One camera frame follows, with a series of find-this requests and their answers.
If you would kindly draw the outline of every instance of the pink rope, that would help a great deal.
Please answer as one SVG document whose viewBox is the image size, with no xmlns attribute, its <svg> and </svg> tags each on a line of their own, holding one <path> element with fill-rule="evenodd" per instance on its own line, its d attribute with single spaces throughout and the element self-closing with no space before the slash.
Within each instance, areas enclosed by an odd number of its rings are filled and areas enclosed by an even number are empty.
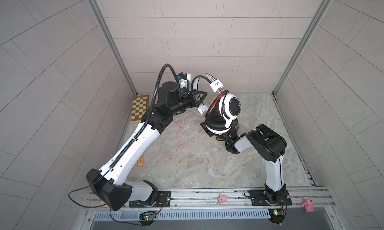
<svg viewBox="0 0 384 230">
<path fill-rule="evenodd" d="M 180 144 L 181 144 L 181 145 L 175 147 L 174 149 L 172 149 L 171 151 L 168 152 L 167 157 L 170 158 L 170 159 L 177 157 L 177 156 L 183 151 L 183 149 L 184 149 L 184 145 L 187 143 L 187 139 L 186 139 L 186 137 L 185 137 L 185 132 L 184 132 L 184 128 L 183 128 L 183 126 L 184 126 L 185 123 L 187 123 L 187 122 L 189 122 L 189 121 L 192 120 L 192 110 L 189 109 L 189 112 L 191 113 L 191 118 L 190 118 L 188 121 L 186 121 L 186 122 L 184 121 L 184 114 L 183 114 L 183 123 L 182 123 L 181 125 L 179 125 L 179 124 L 173 122 L 174 124 L 176 124 L 177 126 L 179 126 L 178 129 L 174 129 L 174 128 L 167 127 L 167 128 L 169 128 L 169 129 L 171 129 L 171 130 L 177 130 L 177 137 L 178 137 L 178 139 L 179 139 L 179 141 L 180 141 Z M 180 136 L 179 136 L 179 133 L 180 133 L 180 130 L 181 130 L 181 129 L 183 130 L 184 143 L 181 141 Z M 170 154 L 172 151 L 177 150 L 177 148 L 179 148 L 179 147 L 181 147 L 181 150 L 179 151 L 179 153 L 176 154 L 176 156 L 170 157 L 169 154 Z"/>
</svg>

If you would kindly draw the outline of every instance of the black ear pad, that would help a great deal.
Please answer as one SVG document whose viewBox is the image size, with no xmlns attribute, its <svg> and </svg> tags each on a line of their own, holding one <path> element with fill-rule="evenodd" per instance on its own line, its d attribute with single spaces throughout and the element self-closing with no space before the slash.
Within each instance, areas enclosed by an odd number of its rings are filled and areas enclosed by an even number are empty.
<svg viewBox="0 0 384 230">
<path fill-rule="evenodd" d="M 226 130 L 225 120 L 218 111 L 212 111 L 205 117 L 205 125 L 210 129 L 222 131 Z"/>
</svg>

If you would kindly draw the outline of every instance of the marble floor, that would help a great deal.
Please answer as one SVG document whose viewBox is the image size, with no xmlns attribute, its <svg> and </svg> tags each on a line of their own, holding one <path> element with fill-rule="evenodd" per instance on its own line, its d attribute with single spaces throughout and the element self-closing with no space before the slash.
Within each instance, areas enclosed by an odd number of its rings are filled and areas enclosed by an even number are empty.
<svg viewBox="0 0 384 230">
<path fill-rule="evenodd" d="M 292 145 L 272 97 L 268 93 L 235 93 L 242 109 L 238 117 L 238 134 L 253 130 L 260 123 L 270 127 L 285 138 L 287 148 L 283 162 L 283 177 L 287 186 L 310 186 L 304 168 Z M 209 94 L 214 100 L 216 94 Z M 179 156 L 169 159 L 167 153 L 180 145 L 177 131 L 166 129 L 144 152 L 144 165 L 134 166 L 127 180 L 149 180 L 158 188 L 223 188 L 264 187 L 266 170 L 264 159 L 255 149 L 240 154 L 231 154 L 224 143 L 215 136 L 209 137 L 200 123 L 204 121 L 196 108 L 174 117 L 178 124 L 192 119 L 184 125 L 187 142 Z M 137 124 L 129 124 L 125 141 L 132 135 Z M 171 123 L 170 128 L 178 128 Z"/>
</svg>

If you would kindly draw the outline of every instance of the tiled wall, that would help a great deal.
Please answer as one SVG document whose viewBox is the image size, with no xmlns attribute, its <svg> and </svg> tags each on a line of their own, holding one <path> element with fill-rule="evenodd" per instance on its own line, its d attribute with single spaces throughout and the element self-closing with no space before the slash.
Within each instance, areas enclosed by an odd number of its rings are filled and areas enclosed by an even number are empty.
<svg viewBox="0 0 384 230">
<path fill-rule="evenodd" d="M 384 229 L 384 0 L 333 0 L 277 98 L 350 229 Z"/>
<path fill-rule="evenodd" d="M 153 91 L 165 63 L 271 92 L 321 0 L 96 1 L 138 92 Z"/>
<path fill-rule="evenodd" d="M 0 228 L 69 229 L 133 93 L 86 0 L 0 3 Z"/>
</svg>

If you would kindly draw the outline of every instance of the pink figurine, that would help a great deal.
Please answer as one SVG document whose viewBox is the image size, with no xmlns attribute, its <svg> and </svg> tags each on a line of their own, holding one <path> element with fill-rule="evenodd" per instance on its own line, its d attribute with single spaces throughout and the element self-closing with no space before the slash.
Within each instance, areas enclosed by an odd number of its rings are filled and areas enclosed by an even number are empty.
<svg viewBox="0 0 384 230">
<path fill-rule="evenodd" d="M 218 196 L 217 200 L 218 200 L 219 203 L 225 203 L 225 202 L 227 202 L 228 197 L 226 195 L 221 195 L 220 194 L 220 196 Z"/>
<path fill-rule="evenodd" d="M 307 197 L 304 197 L 304 203 L 302 203 L 301 206 L 305 208 L 307 212 L 313 212 L 313 202 Z"/>
</svg>

